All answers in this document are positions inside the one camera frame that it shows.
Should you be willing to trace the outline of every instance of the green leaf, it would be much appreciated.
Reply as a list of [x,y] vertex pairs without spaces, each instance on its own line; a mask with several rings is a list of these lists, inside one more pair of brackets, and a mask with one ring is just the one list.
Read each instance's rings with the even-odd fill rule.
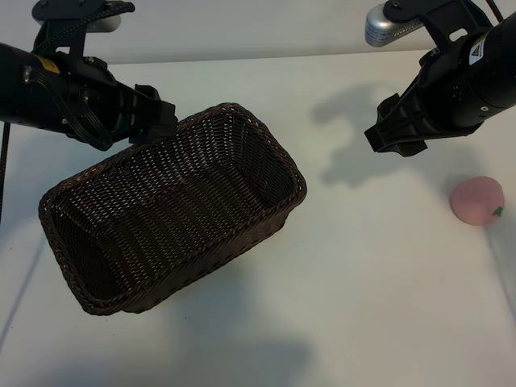
[[503,207],[498,207],[496,211],[494,211],[493,216],[497,216],[501,218],[501,213],[503,212]]

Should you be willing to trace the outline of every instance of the screw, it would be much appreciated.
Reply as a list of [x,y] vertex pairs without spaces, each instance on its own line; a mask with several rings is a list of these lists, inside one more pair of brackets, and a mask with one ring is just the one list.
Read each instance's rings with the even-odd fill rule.
[[27,83],[30,83],[31,82],[31,73],[32,73],[32,67],[29,67],[27,66],[24,70],[23,70],[23,83],[27,84]]

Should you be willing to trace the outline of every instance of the warning label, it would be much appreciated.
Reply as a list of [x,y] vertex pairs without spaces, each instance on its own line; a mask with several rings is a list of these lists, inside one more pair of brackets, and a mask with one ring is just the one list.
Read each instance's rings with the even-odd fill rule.
[[57,65],[54,62],[47,58],[43,58],[42,56],[35,55],[35,57],[40,60],[45,70],[50,71],[52,73],[60,74],[59,67],[57,67]]
[[474,65],[476,62],[481,60],[484,57],[484,46],[485,39],[487,38],[487,34],[482,36],[476,43],[471,47],[471,51],[469,53],[469,65]]

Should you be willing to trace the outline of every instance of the woven texture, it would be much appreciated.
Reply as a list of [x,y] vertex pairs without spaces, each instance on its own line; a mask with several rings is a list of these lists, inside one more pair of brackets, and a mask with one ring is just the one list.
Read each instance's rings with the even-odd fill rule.
[[268,128],[223,104],[61,182],[40,220],[86,312],[140,313],[279,231],[305,196]]

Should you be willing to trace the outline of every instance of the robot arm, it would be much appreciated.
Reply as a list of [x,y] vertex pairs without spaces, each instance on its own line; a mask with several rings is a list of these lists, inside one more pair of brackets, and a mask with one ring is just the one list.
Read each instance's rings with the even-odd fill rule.
[[[516,13],[493,27],[469,0],[390,0],[369,14],[367,41],[380,47],[422,25],[437,48],[409,89],[378,107],[365,132],[375,152],[414,156],[426,140],[470,135],[516,105]],[[467,35],[453,41],[461,29]]]
[[[175,106],[151,86],[117,82],[107,64],[83,57],[87,32],[111,32],[129,2],[41,0],[32,53],[0,44],[0,120],[64,133],[105,151],[129,138],[147,144],[177,133]],[[69,48],[69,53],[57,52]]]

